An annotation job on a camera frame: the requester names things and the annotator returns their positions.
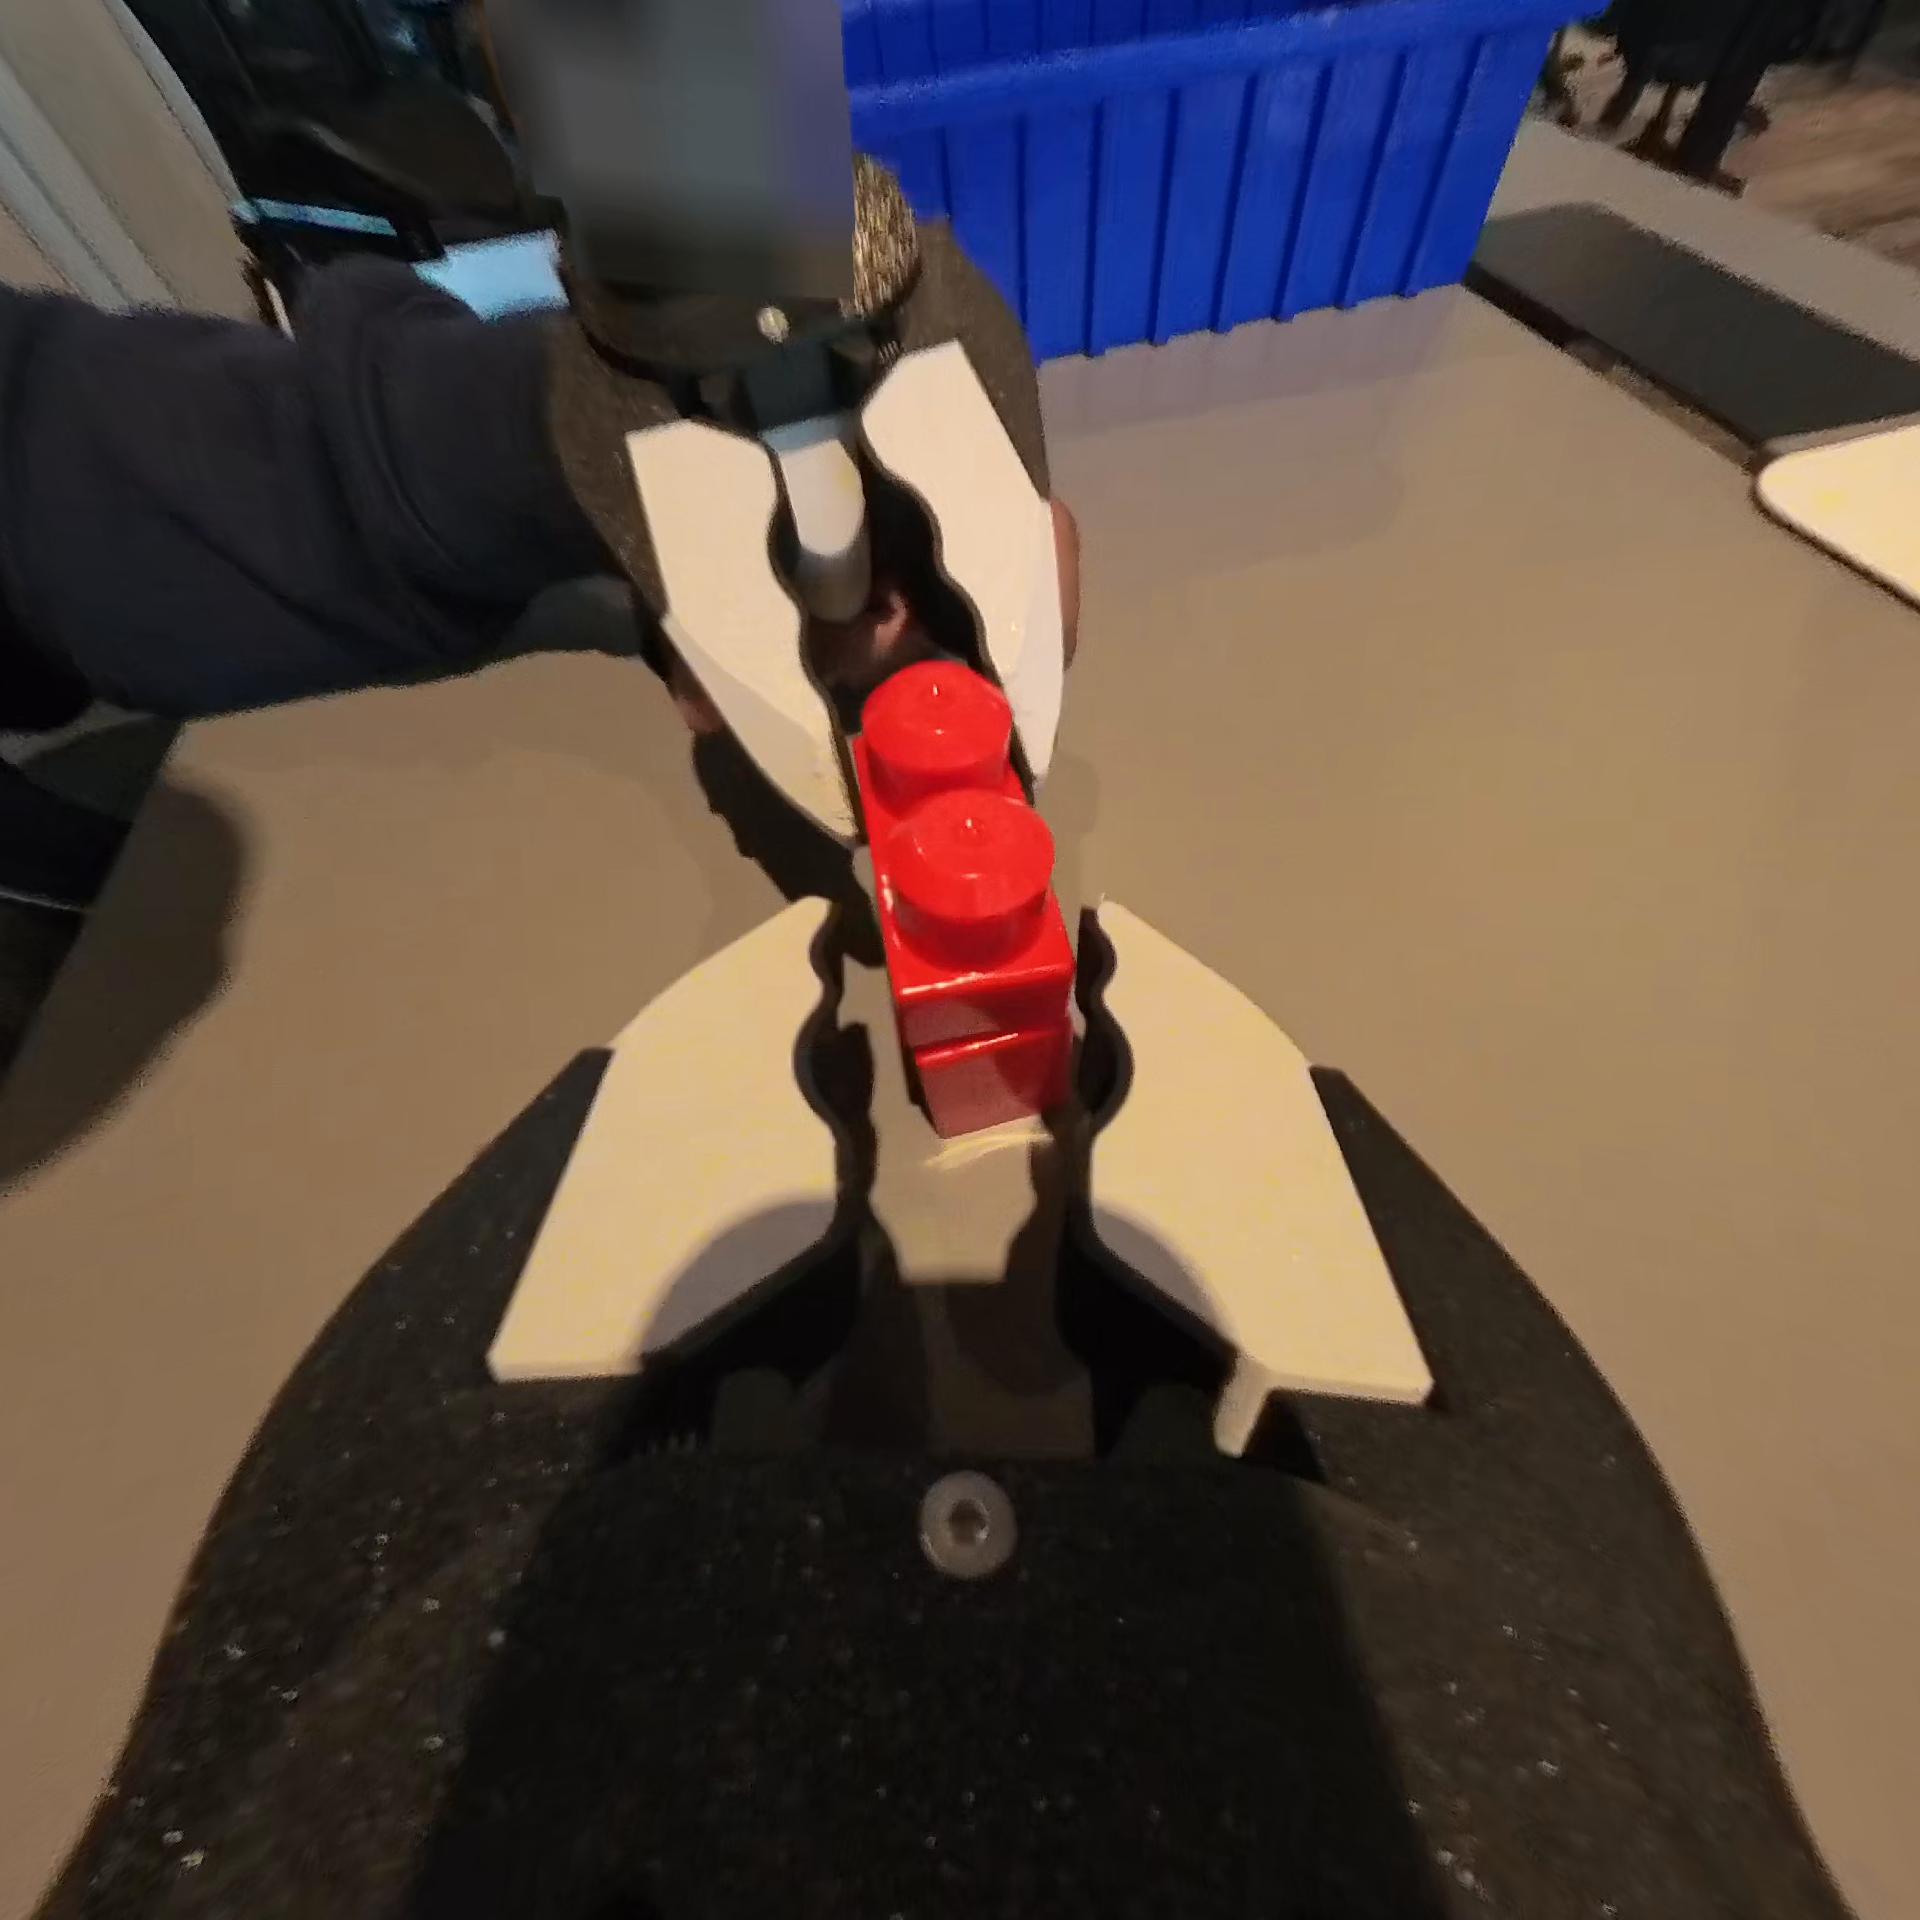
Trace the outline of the blue plastic bin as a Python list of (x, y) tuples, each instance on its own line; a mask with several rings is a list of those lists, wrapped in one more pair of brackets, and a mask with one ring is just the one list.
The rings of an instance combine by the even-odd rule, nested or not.
[(843, 2), (856, 145), (1034, 359), (1462, 279), (1580, 2)]

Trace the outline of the red single-stud mega block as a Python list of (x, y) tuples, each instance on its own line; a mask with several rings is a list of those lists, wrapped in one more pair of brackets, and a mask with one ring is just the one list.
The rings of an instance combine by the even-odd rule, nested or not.
[(940, 1140), (1059, 1110), (1074, 1086), (1069, 1019), (910, 1050), (925, 1114)]

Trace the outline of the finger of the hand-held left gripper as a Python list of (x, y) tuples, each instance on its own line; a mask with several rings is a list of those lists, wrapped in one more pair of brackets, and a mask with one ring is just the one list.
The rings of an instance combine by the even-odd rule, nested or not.
[(837, 721), (802, 662), (802, 610), (778, 574), (773, 458), (707, 421), (662, 421), (627, 435), (627, 462), (656, 556), (662, 635), (779, 801), (851, 843)]
[(940, 582), (1012, 708), (1024, 777), (1045, 784), (1065, 703), (1053, 515), (961, 343), (902, 351), (861, 401), (876, 470), (920, 509)]

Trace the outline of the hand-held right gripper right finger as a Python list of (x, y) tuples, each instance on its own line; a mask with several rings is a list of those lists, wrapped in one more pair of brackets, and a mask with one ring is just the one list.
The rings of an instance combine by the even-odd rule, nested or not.
[(1225, 1361), (1210, 1446), (1274, 1398), (1426, 1408), (1434, 1371), (1308, 1056), (1247, 991), (1121, 901), (1084, 908), (1084, 1222)]

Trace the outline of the person's dark jacket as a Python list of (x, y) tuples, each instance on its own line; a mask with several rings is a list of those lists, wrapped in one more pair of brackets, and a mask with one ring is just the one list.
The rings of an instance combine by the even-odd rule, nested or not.
[(68, 961), (124, 836), (126, 823), (2, 759), (2, 1066)]

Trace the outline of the black table pad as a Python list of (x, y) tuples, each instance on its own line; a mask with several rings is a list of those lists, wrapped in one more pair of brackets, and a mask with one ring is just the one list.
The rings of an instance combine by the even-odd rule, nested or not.
[(1469, 290), (1589, 343), (1742, 447), (1918, 419), (1918, 359), (1589, 202), (1492, 217)]

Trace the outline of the red two-stud mega block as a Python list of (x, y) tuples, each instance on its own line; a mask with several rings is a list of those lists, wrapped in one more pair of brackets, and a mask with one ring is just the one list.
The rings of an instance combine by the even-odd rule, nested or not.
[(851, 765), (902, 1041), (1065, 1020), (1053, 840), (1014, 772), (1006, 696), (950, 658), (897, 669), (861, 704)]

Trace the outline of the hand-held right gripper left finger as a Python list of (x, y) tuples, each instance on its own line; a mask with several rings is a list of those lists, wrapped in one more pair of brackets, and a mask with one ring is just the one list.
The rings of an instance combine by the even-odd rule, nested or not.
[(633, 1379), (829, 1245), (845, 1124), (819, 1048), (837, 908), (801, 896), (609, 1041), (485, 1350), (499, 1385)]

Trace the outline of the white rounded board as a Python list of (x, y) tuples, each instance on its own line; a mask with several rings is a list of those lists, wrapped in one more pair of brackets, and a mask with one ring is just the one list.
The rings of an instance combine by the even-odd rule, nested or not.
[(1796, 538), (1918, 606), (1918, 419), (1793, 440), (1762, 459), (1752, 498)]

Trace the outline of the person's left forearm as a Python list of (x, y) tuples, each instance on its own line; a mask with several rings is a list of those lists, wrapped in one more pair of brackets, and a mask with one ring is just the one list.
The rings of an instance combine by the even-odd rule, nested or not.
[(2, 731), (446, 678), (613, 569), (538, 314), (378, 257), (307, 273), (292, 334), (2, 286)]

